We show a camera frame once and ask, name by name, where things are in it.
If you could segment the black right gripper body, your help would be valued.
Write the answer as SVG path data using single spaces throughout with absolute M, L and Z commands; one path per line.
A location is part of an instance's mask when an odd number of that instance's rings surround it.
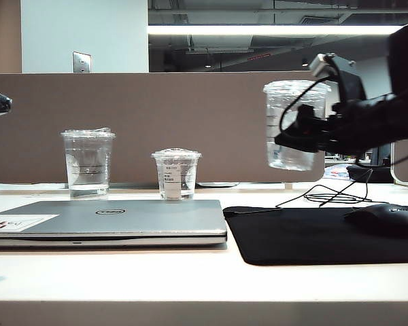
M 349 100 L 332 105 L 321 136 L 321 150 L 363 153 L 374 147 L 371 130 L 372 100 Z

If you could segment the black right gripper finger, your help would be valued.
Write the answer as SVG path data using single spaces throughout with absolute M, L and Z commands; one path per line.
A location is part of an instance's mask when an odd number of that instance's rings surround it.
M 304 152 L 315 153 L 323 150 L 320 144 L 319 135 L 316 133 L 303 134 L 282 132 L 274 137 L 274 141 L 277 145 L 282 145 L 284 147 L 289 147 Z
M 326 128 L 326 120 L 315 116 L 313 106 L 302 104 L 298 108 L 296 125 L 301 132 L 320 132 Z

